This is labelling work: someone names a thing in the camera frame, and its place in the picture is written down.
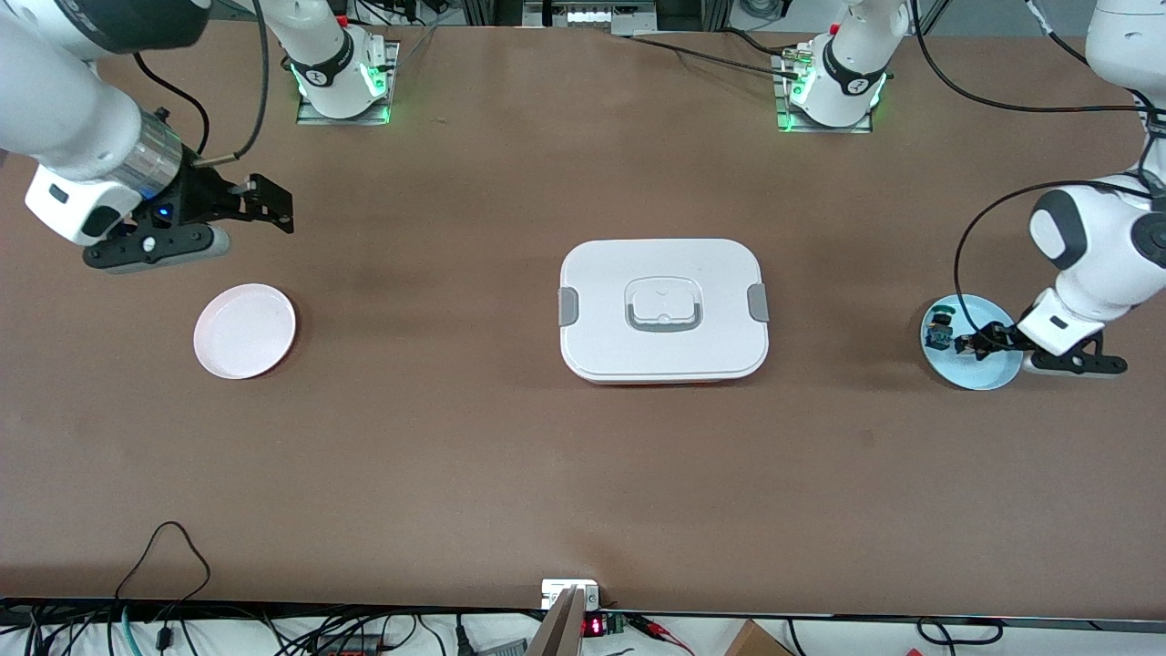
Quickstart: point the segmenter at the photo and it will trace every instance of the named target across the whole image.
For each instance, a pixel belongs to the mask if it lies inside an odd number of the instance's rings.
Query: light blue plate
[[[1012,317],[1009,316],[1009,312],[992,301],[964,294],[963,302],[968,303],[968,312],[971,313],[976,325],[981,327],[992,320],[1012,325]],[[955,308],[955,313],[951,316],[953,339],[974,333],[955,294],[943,296],[932,303],[932,306],[927,308],[927,312],[923,313],[923,322],[919,326],[919,348],[923,350],[923,358],[927,359],[932,369],[949,383],[967,390],[995,390],[1011,383],[1020,373],[1020,366],[1024,364],[1023,352],[993,353],[977,362],[974,355],[956,355],[955,348],[939,352],[923,346],[927,339],[927,324],[932,319],[932,308],[937,304]]]

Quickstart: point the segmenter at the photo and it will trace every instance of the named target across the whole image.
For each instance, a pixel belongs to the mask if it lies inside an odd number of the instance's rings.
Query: round plate
[[[251,379],[279,365],[295,338],[295,308],[275,287],[240,284],[195,323],[195,357],[219,379]]]
[[[1009,316],[1009,312],[990,299],[964,294],[963,302],[968,304],[968,313],[981,327],[991,320],[1012,325],[1012,317]],[[960,301],[956,299],[955,294],[943,296],[932,303],[932,306],[937,304],[955,308],[955,313],[951,315],[953,339],[974,333],[968,317],[960,309]],[[1011,383],[1012,379],[1016,379],[1017,374],[1020,373],[1020,366],[1024,364],[1024,353],[1021,352],[993,353],[984,360],[976,361],[974,355],[956,355],[954,348],[939,352],[923,346],[927,338],[927,323],[930,322],[932,313],[932,308],[928,308],[923,313],[923,320],[919,326],[919,347],[923,350],[923,357],[932,369],[949,383],[967,390],[995,390]]]

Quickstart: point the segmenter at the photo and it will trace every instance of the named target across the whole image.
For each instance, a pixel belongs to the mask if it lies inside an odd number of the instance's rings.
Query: white storage box
[[[588,241],[559,284],[563,360],[592,383],[740,379],[768,353],[761,267],[737,241]]]

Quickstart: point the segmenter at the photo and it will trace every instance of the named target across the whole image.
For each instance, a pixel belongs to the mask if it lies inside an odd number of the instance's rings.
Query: brown table
[[[205,100],[212,154],[252,122],[253,30],[148,57]],[[995,98],[1128,101],[1045,41],[935,50]],[[31,162],[9,158],[0,593],[107,595],[177,519],[215,567],[205,598],[528,606],[543,577],[586,576],[625,608],[1166,619],[1166,303],[1107,331],[1131,362],[1109,383],[960,393],[915,338],[976,211],[1130,164],[1136,119],[981,107],[909,42],[894,70],[874,134],[787,135],[764,76],[588,30],[441,29],[387,127],[297,127],[276,76],[259,143],[224,170],[293,190],[294,235],[226,225],[226,258],[129,276],[40,225]],[[197,140],[131,62],[103,71]],[[1013,311],[1055,273],[1032,200],[967,251],[968,289]],[[722,386],[576,379],[563,255],[681,235],[757,253],[768,361]],[[220,381],[191,327],[247,281],[285,289],[303,331],[275,373]],[[129,592],[197,578],[171,535]]]

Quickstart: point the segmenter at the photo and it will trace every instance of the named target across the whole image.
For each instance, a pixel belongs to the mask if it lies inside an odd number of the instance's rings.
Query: wooden block
[[[794,656],[753,620],[745,623],[732,640],[725,656]]]

